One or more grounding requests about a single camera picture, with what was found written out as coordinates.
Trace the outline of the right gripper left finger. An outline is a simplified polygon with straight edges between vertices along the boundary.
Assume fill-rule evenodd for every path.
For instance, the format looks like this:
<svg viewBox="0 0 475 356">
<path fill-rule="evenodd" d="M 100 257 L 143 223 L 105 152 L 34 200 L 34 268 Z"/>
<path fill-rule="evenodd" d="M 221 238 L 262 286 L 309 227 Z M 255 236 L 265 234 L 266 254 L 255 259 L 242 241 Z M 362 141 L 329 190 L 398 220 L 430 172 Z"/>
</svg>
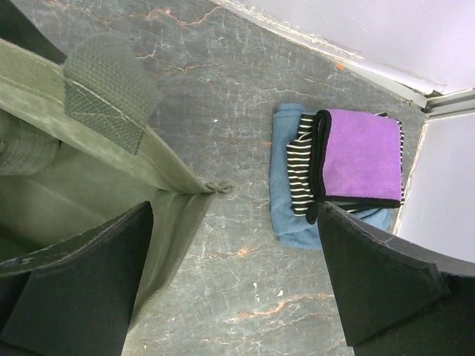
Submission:
<svg viewBox="0 0 475 356">
<path fill-rule="evenodd" d="M 153 223 L 145 201 L 1 262 L 1 354 L 121 355 Z"/>
</svg>

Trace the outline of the green canvas bag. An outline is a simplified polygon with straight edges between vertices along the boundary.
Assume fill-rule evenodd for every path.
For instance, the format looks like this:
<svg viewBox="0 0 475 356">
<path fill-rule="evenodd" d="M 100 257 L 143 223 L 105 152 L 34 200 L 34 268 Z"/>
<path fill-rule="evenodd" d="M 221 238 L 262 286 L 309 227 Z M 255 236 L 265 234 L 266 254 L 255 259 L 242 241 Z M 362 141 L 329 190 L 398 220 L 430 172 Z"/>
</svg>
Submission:
<svg viewBox="0 0 475 356">
<path fill-rule="evenodd" d="M 150 127 L 162 93 L 128 45 L 69 55 L 1 41 L 1 260 L 30 264 L 147 201 L 154 227 L 131 321 L 174 278 L 215 194 Z"/>
</svg>

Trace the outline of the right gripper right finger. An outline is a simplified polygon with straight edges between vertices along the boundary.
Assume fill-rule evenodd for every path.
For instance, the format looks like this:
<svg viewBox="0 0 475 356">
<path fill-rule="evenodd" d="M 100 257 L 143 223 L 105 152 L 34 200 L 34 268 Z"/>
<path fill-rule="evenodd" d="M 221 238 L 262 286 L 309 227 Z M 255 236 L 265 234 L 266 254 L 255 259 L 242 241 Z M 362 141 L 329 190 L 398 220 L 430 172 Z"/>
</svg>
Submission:
<svg viewBox="0 0 475 356">
<path fill-rule="evenodd" d="M 356 355 L 473 355 L 474 264 L 375 228 L 332 203 L 318 230 Z"/>
</svg>

